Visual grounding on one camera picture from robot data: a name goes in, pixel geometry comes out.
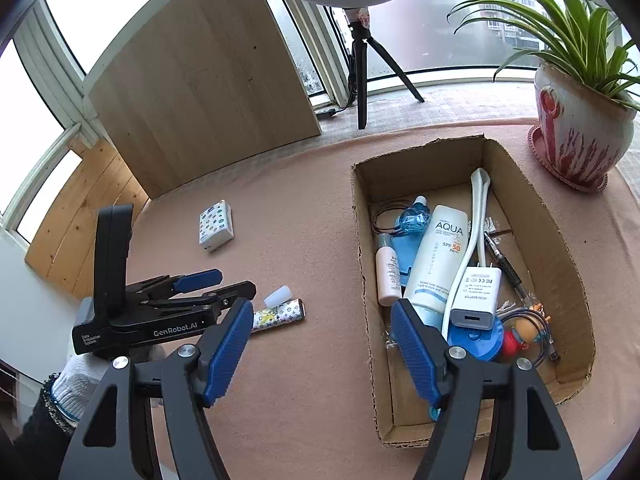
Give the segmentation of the white gloved left hand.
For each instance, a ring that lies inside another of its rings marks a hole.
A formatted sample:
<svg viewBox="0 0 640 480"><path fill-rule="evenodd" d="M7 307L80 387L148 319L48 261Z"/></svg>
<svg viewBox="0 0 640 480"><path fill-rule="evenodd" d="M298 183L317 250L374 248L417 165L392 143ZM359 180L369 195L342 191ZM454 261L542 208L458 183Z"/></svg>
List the white gloved left hand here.
<svg viewBox="0 0 640 480"><path fill-rule="evenodd" d="M70 426L76 427L112 360L91 353L71 356L50 387L53 406Z"/></svg>

